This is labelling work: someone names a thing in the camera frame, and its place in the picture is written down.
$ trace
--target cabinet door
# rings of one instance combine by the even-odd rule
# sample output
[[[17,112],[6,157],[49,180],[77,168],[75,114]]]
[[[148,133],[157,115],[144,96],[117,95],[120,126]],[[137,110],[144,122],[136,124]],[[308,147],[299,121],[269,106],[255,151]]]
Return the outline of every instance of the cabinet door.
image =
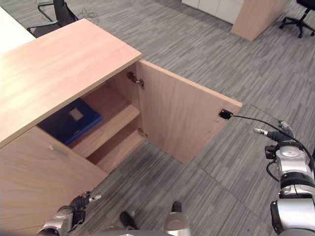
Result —
[[[220,132],[222,109],[238,113],[242,104],[147,61],[136,64],[143,129],[148,141],[189,163]]]
[[[199,0],[182,0],[182,3],[194,8],[198,8]]]
[[[1,230],[42,225],[106,176],[38,127],[30,129],[0,150]]]
[[[198,9],[215,16],[219,1],[220,0],[199,0]]]
[[[234,24],[241,8],[242,4],[238,3],[237,0],[220,0],[216,17]]]

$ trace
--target blue folder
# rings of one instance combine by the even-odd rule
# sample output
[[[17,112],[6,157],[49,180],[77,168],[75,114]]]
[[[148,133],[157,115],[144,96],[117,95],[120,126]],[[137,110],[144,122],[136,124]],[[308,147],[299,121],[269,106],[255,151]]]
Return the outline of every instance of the blue folder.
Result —
[[[39,123],[39,127],[65,145],[79,138],[102,117],[78,98]]]

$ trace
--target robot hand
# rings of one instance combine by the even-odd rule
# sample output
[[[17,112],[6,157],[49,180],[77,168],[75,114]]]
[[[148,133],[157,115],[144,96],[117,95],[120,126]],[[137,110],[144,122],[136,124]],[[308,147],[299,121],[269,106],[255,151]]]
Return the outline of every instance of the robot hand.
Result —
[[[38,236],[64,236],[85,221],[85,208],[90,202],[101,198],[101,195],[90,197],[85,192],[71,201],[68,206],[62,206],[53,218],[46,222],[37,233]]]
[[[279,121],[282,132],[268,132],[253,129],[276,141],[276,146],[266,146],[267,159],[270,164],[278,165],[280,180],[279,199],[271,202],[270,211],[272,226],[281,236],[314,236],[315,235],[315,180],[312,160],[303,151],[303,146],[294,142],[293,131],[285,121]]]

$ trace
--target wooden shelf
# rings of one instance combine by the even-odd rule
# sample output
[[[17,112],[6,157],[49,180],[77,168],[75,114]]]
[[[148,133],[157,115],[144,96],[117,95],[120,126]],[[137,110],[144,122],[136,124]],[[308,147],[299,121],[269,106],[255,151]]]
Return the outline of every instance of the wooden shelf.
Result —
[[[139,135],[134,125],[128,125],[90,155],[88,160],[109,174],[143,141],[144,137]]]
[[[103,120],[69,146],[80,156],[87,158],[121,129],[133,121],[140,111],[127,100],[103,85],[83,97]]]

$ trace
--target office chair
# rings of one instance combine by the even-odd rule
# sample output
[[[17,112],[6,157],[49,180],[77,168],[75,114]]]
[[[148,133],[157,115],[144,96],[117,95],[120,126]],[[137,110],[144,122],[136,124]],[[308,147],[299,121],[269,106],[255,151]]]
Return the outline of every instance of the office chair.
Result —
[[[302,6],[306,7],[307,9],[304,12],[304,15],[302,16],[302,18],[300,20],[298,19],[294,19],[294,18],[290,18],[290,17],[285,17],[282,20],[282,24],[279,26],[279,28],[283,28],[285,25],[296,25],[299,27],[300,29],[300,34],[299,34],[299,38],[302,38],[303,36],[303,27],[306,27],[310,30],[312,30],[311,36],[315,35],[315,30],[310,27],[309,25],[305,24],[303,22],[303,20],[305,19],[305,17],[307,16],[307,14],[310,12],[310,10],[315,10],[315,1],[314,0],[296,0],[296,2],[298,4],[301,4]]]
[[[53,5],[55,9],[56,20],[53,21],[44,11],[43,7]],[[39,12],[43,14],[50,22],[30,26],[26,28],[31,34],[35,37],[40,37],[46,33],[56,30],[57,28],[66,26],[72,22],[78,20],[78,18],[73,14],[73,12],[69,9],[65,0],[53,0],[52,2],[41,2],[37,6]]]

